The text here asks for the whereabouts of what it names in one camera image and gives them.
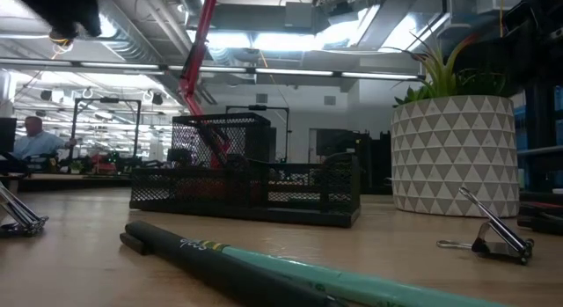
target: red robotic arm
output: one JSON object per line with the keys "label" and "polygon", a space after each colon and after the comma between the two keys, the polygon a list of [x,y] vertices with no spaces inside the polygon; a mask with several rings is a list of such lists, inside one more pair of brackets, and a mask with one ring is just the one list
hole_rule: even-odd
{"label": "red robotic arm", "polygon": [[190,54],[187,57],[184,70],[179,81],[179,88],[187,106],[193,115],[201,115],[203,111],[200,105],[194,99],[195,85],[200,71],[201,63],[207,52],[206,38],[208,36],[209,26],[213,18],[213,10],[215,9],[217,0],[205,0],[201,8],[200,23],[195,33],[195,41]]}
{"label": "red robotic arm", "polygon": [[[179,81],[179,88],[187,102],[192,115],[202,115],[203,110],[194,99],[195,85],[200,71],[201,63],[207,51],[206,38],[208,36],[209,26],[213,18],[213,10],[215,9],[217,0],[205,0],[201,9],[200,23],[195,33],[195,41],[190,54],[187,57],[186,64],[182,71]],[[230,140],[226,135],[218,133],[212,126],[200,126],[198,133],[202,141],[213,152],[211,158],[211,167],[225,167],[227,163],[227,151],[230,147]]]}

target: white wall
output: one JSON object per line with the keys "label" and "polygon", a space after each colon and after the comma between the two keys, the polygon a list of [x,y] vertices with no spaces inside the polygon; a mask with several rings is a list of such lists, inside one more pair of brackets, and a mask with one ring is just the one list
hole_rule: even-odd
{"label": "white wall", "polygon": [[[286,107],[289,104],[290,117],[288,158],[291,163],[307,163],[309,155],[309,130],[311,128],[341,128],[347,125],[347,93],[340,92],[339,87],[330,86],[291,86],[272,85],[208,85],[218,106],[205,106],[205,113],[224,113],[226,106],[248,106],[256,104],[256,93],[268,94],[268,106]],[[325,96],[335,96],[336,106],[324,106]],[[247,112],[245,109],[231,109],[230,113]],[[255,112],[269,119],[276,128],[276,157],[285,153],[285,112],[277,111],[282,119],[273,111]]]}
{"label": "white wall", "polygon": [[[395,97],[403,98],[406,89],[418,83],[396,85],[394,81],[362,80],[350,89],[349,93],[340,92],[338,87],[329,86],[274,86],[240,85],[229,87],[210,84],[208,91],[219,103],[206,106],[205,113],[224,113],[226,106],[248,106],[256,103],[256,93],[268,94],[268,106],[285,107],[289,103],[289,161],[307,163],[309,156],[309,130],[312,128],[339,128],[353,131],[369,131],[373,139],[379,138],[380,132],[391,129],[392,106]],[[325,96],[335,96],[336,106],[324,106]],[[231,109],[231,113],[247,112],[245,109]],[[283,157],[285,152],[285,113],[279,111],[281,119],[272,111],[256,112],[269,119],[277,130],[276,157]]]}
{"label": "white wall", "polygon": [[391,114],[395,97],[404,98],[409,86],[418,88],[419,83],[397,84],[394,81],[360,80],[348,94],[348,127],[350,130],[369,131],[372,139],[380,132],[391,130]]}

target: computer monitor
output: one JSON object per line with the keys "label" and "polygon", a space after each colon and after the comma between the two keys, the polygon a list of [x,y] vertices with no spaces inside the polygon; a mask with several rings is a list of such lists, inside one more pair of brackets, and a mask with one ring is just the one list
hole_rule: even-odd
{"label": "computer monitor", "polygon": [[0,118],[0,152],[14,151],[17,123],[16,118]]}

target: marker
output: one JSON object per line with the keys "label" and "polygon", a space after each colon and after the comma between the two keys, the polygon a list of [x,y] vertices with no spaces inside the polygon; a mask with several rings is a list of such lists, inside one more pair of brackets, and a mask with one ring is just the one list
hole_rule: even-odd
{"label": "marker", "polygon": [[[126,225],[135,229],[138,222]],[[292,259],[284,259],[258,252],[250,252],[213,241],[195,241],[217,252],[240,259],[256,267],[281,275],[291,281],[326,292],[328,295],[368,306],[393,307],[499,307],[498,303],[425,289],[379,277],[348,273],[328,267],[315,266]]]}
{"label": "marker", "polygon": [[346,307],[326,293],[214,251],[152,224],[134,222],[120,235],[139,253],[155,253],[245,306]]}

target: teal marker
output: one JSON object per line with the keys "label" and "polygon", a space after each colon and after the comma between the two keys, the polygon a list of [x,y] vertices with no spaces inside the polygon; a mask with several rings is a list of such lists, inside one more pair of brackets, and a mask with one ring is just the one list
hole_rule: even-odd
{"label": "teal marker", "polygon": [[498,303],[453,295],[434,289],[401,284],[382,278],[341,272],[258,252],[249,252],[211,241],[207,248],[299,281],[335,297],[376,307],[498,307]]}

